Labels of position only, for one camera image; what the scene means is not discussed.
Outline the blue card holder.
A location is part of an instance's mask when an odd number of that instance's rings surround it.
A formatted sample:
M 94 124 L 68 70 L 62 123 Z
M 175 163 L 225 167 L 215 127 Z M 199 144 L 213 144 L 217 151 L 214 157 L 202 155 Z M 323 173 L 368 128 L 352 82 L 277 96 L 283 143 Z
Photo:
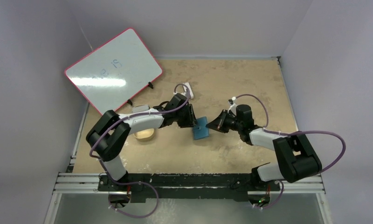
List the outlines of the blue card holder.
M 207 117 L 201 117 L 197 119 L 197 125 L 192 129 L 193 139 L 200 140 L 209 137 L 209 129 L 206 127 L 208 124 Z

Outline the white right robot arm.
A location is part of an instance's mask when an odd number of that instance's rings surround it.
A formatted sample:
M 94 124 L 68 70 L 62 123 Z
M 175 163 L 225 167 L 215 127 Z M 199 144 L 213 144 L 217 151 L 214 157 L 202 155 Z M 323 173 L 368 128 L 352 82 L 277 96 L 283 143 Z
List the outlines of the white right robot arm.
M 238 132 L 241 140 L 251 146 L 275 152 L 277 162 L 251 170 L 250 183 L 262 190 L 269 181 L 296 182 L 322 171 L 322 163 L 305 134 L 280 136 L 268 133 L 255 124 L 249 105 L 237 105 L 234 110 L 223 110 L 206 127 L 221 133 Z

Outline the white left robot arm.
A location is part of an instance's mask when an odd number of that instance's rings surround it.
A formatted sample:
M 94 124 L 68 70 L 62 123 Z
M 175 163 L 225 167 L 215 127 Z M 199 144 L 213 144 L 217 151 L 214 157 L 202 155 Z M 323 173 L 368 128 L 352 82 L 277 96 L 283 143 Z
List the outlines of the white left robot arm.
M 132 114 L 106 111 L 86 135 L 90 156 L 98 159 L 111 177 L 110 185 L 117 191 L 127 187 L 128 174 L 119 155 L 129 135 L 147 129 L 158 129 L 176 122 L 180 128 L 197 125 L 189 98 L 177 93 L 165 105 Z

